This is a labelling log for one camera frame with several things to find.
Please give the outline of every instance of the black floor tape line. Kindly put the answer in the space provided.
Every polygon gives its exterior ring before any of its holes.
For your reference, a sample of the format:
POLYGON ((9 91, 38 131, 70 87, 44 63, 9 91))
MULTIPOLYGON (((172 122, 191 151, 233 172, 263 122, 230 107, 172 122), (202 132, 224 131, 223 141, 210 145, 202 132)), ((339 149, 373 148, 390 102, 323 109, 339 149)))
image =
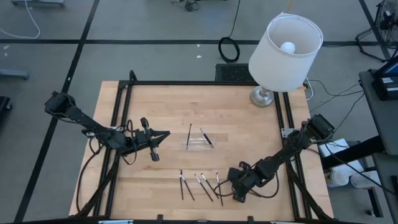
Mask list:
MULTIPOLYGON (((189 45, 189 44, 218 44, 220 40, 85 40, 84 44, 114 44, 114 45, 189 45)), ((24 39, 0 39, 0 44, 80 44, 81 40, 75 39, 35 39, 35 40, 24 40, 24 39)), ((259 40, 235 40, 239 45, 257 45, 259 40)), ((377 46, 380 45, 376 41, 362 41, 363 46, 377 46)), ((324 41, 322 46, 358 46, 356 41, 324 41)))
MULTIPOLYGON (((95 15, 95 12, 97 10, 97 7, 98 7, 99 3, 100 3, 100 0, 95 0, 94 1, 93 6, 92 6, 91 11, 90 11, 90 14, 89 14, 89 16, 87 18, 86 26, 85 26, 85 28, 83 30, 82 35, 81 35, 81 38, 80 38, 80 41, 79 41, 79 45, 77 47, 75 56, 74 56, 74 58, 72 60, 72 64, 70 65, 69 72, 68 72, 68 75, 66 77, 65 83, 63 84, 62 91, 65 92, 65 93, 67 93, 68 90, 69 90, 70 82, 72 80, 73 74, 75 73, 76 66, 77 66, 78 61, 80 59, 81 51, 82 51, 83 46, 85 44, 85 40, 87 38, 88 31, 90 30, 90 26, 91 26, 91 23, 93 22, 94 15, 95 15)), ((40 152, 39 152, 39 155, 37 157, 37 160, 36 160, 35 166, 33 168, 32 174, 30 175, 30 178, 29 178, 27 187, 25 189, 24 195, 22 196, 21 203, 19 204, 18 211, 17 211, 17 214, 15 216, 14 222, 22 222, 24 217, 25 217, 26 210, 27 210, 27 208, 29 206, 30 199, 32 198, 33 191, 35 189, 37 180, 39 179, 40 171, 42 170, 42 166, 43 166, 45 157, 47 155, 47 152, 49 150, 51 139, 52 139, 52 136, 53 136, 53 134, 55 132, 55 127, 56 126, 57 126, 57 119, 52 118, 51 122, 50 122, 50 126, 49 126, 49 128, 47 130, 47 133, 45 134, 43 145, 40 148, 40 152)))

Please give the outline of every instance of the wooden table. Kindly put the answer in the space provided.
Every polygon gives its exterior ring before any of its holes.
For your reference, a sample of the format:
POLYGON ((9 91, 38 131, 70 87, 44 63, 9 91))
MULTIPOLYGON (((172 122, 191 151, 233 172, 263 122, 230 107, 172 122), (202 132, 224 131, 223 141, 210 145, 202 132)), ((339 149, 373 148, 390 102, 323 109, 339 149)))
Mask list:
MULTIPOLYGON (((94 119, 103 126, 109 126, 111 122, 117 85, 117 82, 102 83, 94 119)), ((256 108, 249 100, 252 88, 253 86, 133 86, 127 118, 133 121, 134 128, 142 129, 139 119, 146 117, 151 128, 169 130, 171 135, 157 149, 159 162, 151 161, 149 150, 140 151, 132 166, 120 162, 111 218, 153 220, 158 214, 163 214, 165 220, 247 220, 247 216, 253 216, 255 220, 293 220, 285 166, 278 170, 280 189, 274 198, 263 199, 248 195, 246 203, 239 203, 232 197, 225 197, 223 207, 211 191, 209 193, 215 201, 210 201, 194 177, 194 174, 204 173, 215 186, 216 172, 219 172, 221 180, 225 180, 228 169, 238 167, 240 161, 253 164, 281 149, 275 103, 267 108, 256 108), (200 133, 200 128, 203 128, 210 138, 216 139, 213 150, 187 151, 181 146, 181 141, 187 139, 190 123, 191 133, 200 133), (190 198, 185 186, 184 200, 181 199, 179 169, 183 169, 195 201, 190 198)), ((299 127, 301 121, 310 117, 304 90, 299 88, 290 92, 289 96, 295 126, 299 127)), ((81 207, 98 186, 103 155, 104 150, 89 163, 83 175, 81 207)), ((91 151, 87 146, 83 164, 90 156, 91 151)), ((133 158, 134 155, 127 157, 129 161, 133 158)), ((307 189, 322 209, 333 216, 319 156, 311 151, 303 151, 301 158, 307 189)), ((256 190, 271 195, 275 192, 275 187, 274 179, 256 190)), ((231 184, 224 184, 221 189, 223 194, 227 194, 231 191, 231 184)), ((100 214, 104 213, 107 194, 105 190, 100 214)), ((75 213, 74 197, 70 214, 75 213)))

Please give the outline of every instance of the lamp base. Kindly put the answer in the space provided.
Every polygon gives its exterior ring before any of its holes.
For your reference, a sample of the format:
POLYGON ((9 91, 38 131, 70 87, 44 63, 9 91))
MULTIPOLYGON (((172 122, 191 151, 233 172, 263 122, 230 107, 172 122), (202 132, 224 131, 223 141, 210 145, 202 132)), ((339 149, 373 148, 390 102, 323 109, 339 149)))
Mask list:
POLYGON ((265 108, 274 101, 274 95, 270 90, 257 86, 250 93, 250 101, 258 108, 265 108))

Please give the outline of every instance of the black metal frame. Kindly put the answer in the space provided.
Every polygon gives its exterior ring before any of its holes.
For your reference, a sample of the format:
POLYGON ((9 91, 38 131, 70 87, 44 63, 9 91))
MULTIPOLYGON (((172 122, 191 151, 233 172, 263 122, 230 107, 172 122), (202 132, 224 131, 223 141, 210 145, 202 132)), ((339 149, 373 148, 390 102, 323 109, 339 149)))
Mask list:
MULTIPOLYGON (((132 93, 132 88, 134 85, 219 85, 219 86, 256 86, 256 82, 222 82, 222 81, 138 81, 136 78, 126 80, 126 81, 119 81, 118 85, 118 91, 116 93, 116 99, 115 99, 115 104, 114 104, 114 109, 113 109, 113 115, 112 115, 112 120, 111 120, 111 125, 116 126, 117 123, 117 116, 118 112, 120 109, 120 102, 121 102, 121 97, 122 97, 122 92, 125 88, 127 88, 126 92, 126 97, 124 101, 124 108, 123 108, 123 115, 121 118, 121 123, 120 125, 126 124, 127 120, 127 114, 128 114, 128 109, 129 109, 129 104, 130 104, 130 99, 131 99, 131 93, 132 93)), ((279 128, 284 128, 284 120, 282 116, 282 109, 280 106, 280 100, 279 100, 279 95, 278 93, 274 93, 275 96, 275 107, 277 110, 277 117, 278 117, 278 122, 279 122, 279 128)), ((292 110, 290 107, 290 101, 289 101, 289 95, 288 93, 284 93, 284 102, 285 102, 285 107, 286 107, 286 113, 288 117, 288 123, 290 128, 294 128, 294 122, 293 122, 293 116, 292 116, 292 110)), ((104 155, 104 161, 103 165, 101 168, 101 176, 99 182, 101 183, 102 180, 104 179, 106 175, 106 171, 108 170, 108 165, 109 165, 109 160, 110 160, 110 154, 111 154, 112 149, 107 148, 105 155, 104 155)), ((297 156, 295 158, 296 161, 299 161, 296 163, 296 168, 298 172, 298 176, 302 183, 305 185, 305 179, 304 179, 304 174, 303 174, 303 168, 301 164, 301 159, 300 156, 297 156)), ((116 179, 115 177, 109 186, 109 194, 108 194, 108 199, 106 202, 106 210, 104 217, 110 217, 111 216, 111 210, 112 210, 112 205, 113 205, 113 197, 114 197, 114 191, 116 189, 116 179)), ((293 184, 291 178, 288 178, 289 182, 289 192, 290 192, 290 198, 292 200, 292 209, 294 212, 294 218, 295 220, 300 218, 299 214, 299 205, 297 202, 297 196, 296 196, 296 191, 295 191, 295 185, 293 184)), ((305 218, 312 218, 311 215, 311 210, 309 207, 309 204, 303 200, 304 203, 304 210, 305 210, 305 218)), ((97 204, 94 207, 94 216, 99 215, 100 211, 100 206, 101 206, 101 199, 98 200, 97 204)), ((152 222, 155 220, 142 220, 143 222, 152 222)))

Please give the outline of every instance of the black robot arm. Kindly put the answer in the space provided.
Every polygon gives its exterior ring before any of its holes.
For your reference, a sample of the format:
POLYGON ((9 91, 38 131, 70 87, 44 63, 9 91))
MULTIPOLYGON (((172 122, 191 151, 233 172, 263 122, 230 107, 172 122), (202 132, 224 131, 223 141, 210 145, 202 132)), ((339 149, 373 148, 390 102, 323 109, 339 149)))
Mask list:
POLYGON ((297 175, 290 164, 290 158, 296 154, 300 154, 303 149, 308 148, 316 142, 329 139, 333 134, 333 130, 334 127, 322 115, 315 115, 302 123, 300 131, 295 130, 291 132, 287 136, 287 139, 285 139, 283 148, 275 155, 260 159, 253 166, 241 161, 239 163, 241 169, 229 168, 228 180, 232 182, 234 190, 233 199, 244 203, 246 194, 254 186, 263 187, 271 181, 279 166, 285 162, 287 163, 290 177, 296 180, 295 177, 297 175))
POLYGON ((144 130, 130 130, 132 135, 127 137, 124 134, 124 128, 122 128, 122 130, 117 130, 100 125, 76 106, 75 99, 72 96, 66 93, 57 93, 56 91, 52 93, 52 97, 45 103, 45 112, 62 121, 82 125, 86 128, 82 131, 84 135, 92 138, 96 137, 103 146, 116 150, 113 164, 106 177, 82 210, 76 214, 76 216, 80 217, 89 214, 94 204, 101 197, 109 181, 117 174, 121 156, 126 156, 130 153, 149 148, 152 160, 159 161, 156 148, 170 135, 170 131, 154 131, 149 127, 148 120, 146 120, 146 118, 141 118, 141 124, 144 130))

